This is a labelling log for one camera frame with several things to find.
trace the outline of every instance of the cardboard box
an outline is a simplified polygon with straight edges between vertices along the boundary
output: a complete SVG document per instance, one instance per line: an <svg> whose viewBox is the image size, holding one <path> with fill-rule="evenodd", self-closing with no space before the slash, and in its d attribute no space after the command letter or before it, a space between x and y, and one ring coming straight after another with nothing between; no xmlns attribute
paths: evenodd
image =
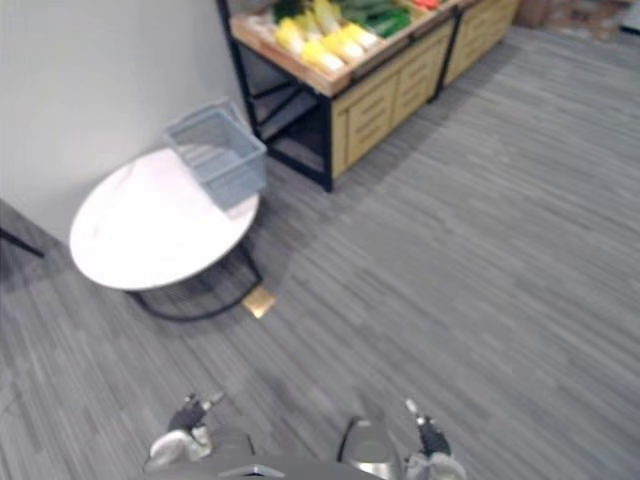
<svg viewBox="0 0 640 480"><path fill-rule="evenodd" d="M529 28L544 25L551 8L551 0L521 0L515 24Z"/></svg>
<svg viewBox="0 0 640 480"><path fill-rule="evenodd" d="M565 0L551 6L546 27L581 38L608 41L620 27L625 2Z"/></svg>

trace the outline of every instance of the black table leg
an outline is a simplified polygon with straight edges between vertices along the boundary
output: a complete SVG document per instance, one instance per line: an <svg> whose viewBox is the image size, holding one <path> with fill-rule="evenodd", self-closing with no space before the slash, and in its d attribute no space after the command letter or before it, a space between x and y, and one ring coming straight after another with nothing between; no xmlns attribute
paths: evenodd
<svg viewBox="0 0 640 480"><path fill-rule="evenodd" d="M12 233L7 232L3 228L0 228L0 238L2 240L6 240L7 242L11 243L12 245L15 245L18 248L21 248L22 250L25 250L35 255L36 257L44 258L44 253L42 253L40 250L38 250L35 247L32 247L31 245L26 243L24 240L16 237Z"/></svg>
<svg viewBox="0 0 640 480"><path fill-rule="evenodd" d="M247 264L249 265L249 269L253 273L253 275L255 277L255 280L251 283L251 285L244 292L242 292L240 295L238 295L236 298L234 298L229 303L221 306L220 308L217 308L216 310L211 310L211 311L208 311L208 312L204 312L204 313L201 313L201 314L198 314L198 315L192 315L192 316L173 315L173 314L161 312L161 311L157 310L156 308L154 308L153 306L149 305L149 303L144 299L142 293L140 293L140 292L127 292L127 293L129 295L131 295L131 297L135 300L135 302L138 305L140 305L140 307L144 311L146 311L150 315L153 315L154 317L158 317L158 318L161 318L163 320L167 320L169 322L176 322L176 323L197 322L199 320L205 320L207 318L213 318L213 317L215 317L217 315L221 315L221 314L223 314L225 312L228 312L232 308L237 307L240 303L242 303L242 300L244 299L244 297L246 297L258 285L260 285L262 283L262 275L260 274L260 271L258 270L258 267L256 266L255 262L253 261L253 258L251 257L251 253L249 252L249 249L247 248L247 246L244 243L244 241L241 241L238 244L237 248L240 250L242 255L245 257L245 260L247 261Z"/></svg>

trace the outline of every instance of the blue basket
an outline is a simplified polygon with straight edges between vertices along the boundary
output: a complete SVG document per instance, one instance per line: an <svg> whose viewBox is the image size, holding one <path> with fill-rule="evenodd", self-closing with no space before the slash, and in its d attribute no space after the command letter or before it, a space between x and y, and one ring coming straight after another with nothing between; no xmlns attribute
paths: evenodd
<svg viewBox="0 0 640 480"><path fill-rule="evenodd" d="M249 132L229 101L204 107L173 123L165 129L164 138L223 210L267 186L267 149Z"/></svg>

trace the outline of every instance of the fruit display stand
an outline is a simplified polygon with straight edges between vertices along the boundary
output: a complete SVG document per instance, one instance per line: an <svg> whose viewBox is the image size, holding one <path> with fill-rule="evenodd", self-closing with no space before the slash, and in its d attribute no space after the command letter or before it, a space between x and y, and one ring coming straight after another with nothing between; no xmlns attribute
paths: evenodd
<svg viewBox="0 0 640 480"><path fill-rule="evenodd" d="M228 0L217 3L254 134L272 158L331 191L504 36L518 0L449 0L435 10L405 2L410 25L331 75L260 34L251 16L264 5L232 15Z"/></svg>

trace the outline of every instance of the white tabletop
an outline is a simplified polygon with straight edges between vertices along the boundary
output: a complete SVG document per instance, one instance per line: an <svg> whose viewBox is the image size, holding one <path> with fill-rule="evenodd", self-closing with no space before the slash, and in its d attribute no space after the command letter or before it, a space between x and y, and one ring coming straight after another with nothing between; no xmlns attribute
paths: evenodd
<svg viewBox="0 0 640 480"><path fill-rule="evenodd" d="M189 278L228 253L251 226L256 194L220 210L171 150L141 157L87 197L71 227L74 262L88 278L146 290Z"/></svg>

